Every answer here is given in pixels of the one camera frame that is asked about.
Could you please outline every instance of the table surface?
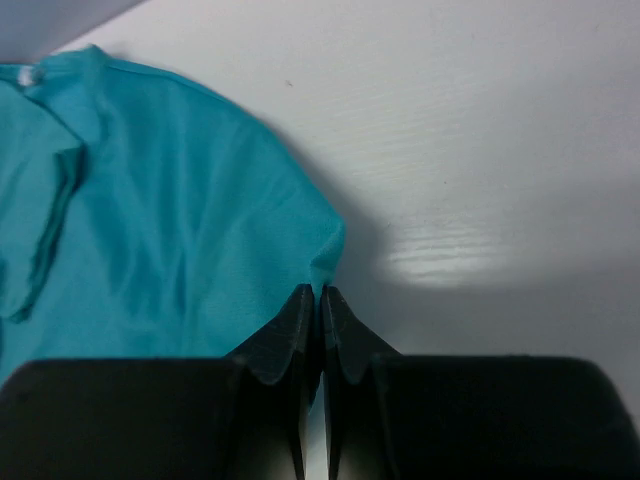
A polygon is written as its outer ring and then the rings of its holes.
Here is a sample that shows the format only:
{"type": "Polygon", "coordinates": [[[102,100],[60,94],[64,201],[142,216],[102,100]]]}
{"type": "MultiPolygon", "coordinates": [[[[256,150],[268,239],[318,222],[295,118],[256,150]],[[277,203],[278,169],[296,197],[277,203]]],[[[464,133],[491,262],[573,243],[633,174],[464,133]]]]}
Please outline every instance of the table surface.
{"type": "Polygon", "coordinates": [[[65,49],[87,43],[269,124],[400,351],[591,359],[638,418],[640,2],[151,0],[65,49]]]}

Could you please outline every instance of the white wood grain surface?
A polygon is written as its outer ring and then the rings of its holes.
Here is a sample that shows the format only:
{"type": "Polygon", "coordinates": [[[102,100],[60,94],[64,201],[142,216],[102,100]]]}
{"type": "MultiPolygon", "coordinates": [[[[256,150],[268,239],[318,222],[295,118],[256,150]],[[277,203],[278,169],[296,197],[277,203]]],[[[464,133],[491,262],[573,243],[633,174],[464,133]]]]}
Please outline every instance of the white wood grain surface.
{"type": "Polygon", "coordinates": [[[623,0],[152,0],[66,48],[276,129],[347,220],[336,283],[399,350],[588,358],[638,416],[639,27],[623,0]]]}

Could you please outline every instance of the teal shirt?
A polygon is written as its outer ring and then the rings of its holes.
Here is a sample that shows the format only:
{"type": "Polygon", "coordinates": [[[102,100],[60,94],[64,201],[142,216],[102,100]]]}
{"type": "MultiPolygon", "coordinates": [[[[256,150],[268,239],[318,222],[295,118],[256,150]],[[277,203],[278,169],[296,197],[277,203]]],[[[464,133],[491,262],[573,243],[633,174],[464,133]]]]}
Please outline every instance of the teal shirt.
{"type": "MultiPolygon", "coordinates": [[[[34,358],[222,355],[273,317],[295,285],[319,294],[331,281],[343,222],[255,118],[183,77],[96,47],[36,68],[36,82],[21,86],[19,66],[0,67],[0,105],[18,93],[25,111],[37,107],[81,144],[72,150],[77,178],[68,179],[77,189],[66,201],[69,184],[47,174],[44,203],[0,192],[0,211],[37,220],[22,234],[27,254],[11,256],[0,236],[0,262],[33,260],[29,248],[38,253],[47,228],[57,228],[46,275],[33,262],[21,267],[32,283],[22,321],[2,320],[0,380],[34,358]],[[50,208],[56,201],[65,208],[50,208]],[[53,224],[42,220],[43,204],[53,224]]],[[[30,118],[19,107],[11,114],[30,118]]],[[[54,168],[59,149],[37,130],[19,142],[0,131],[12,145],[0,149],[0,172],[27,143],[43,152],[28,161],[54,168]]],[[[43,181],[44,170],[30,172],[43,181]]],[[[31,181],[22,179],[24,192],[31,181]]]]}

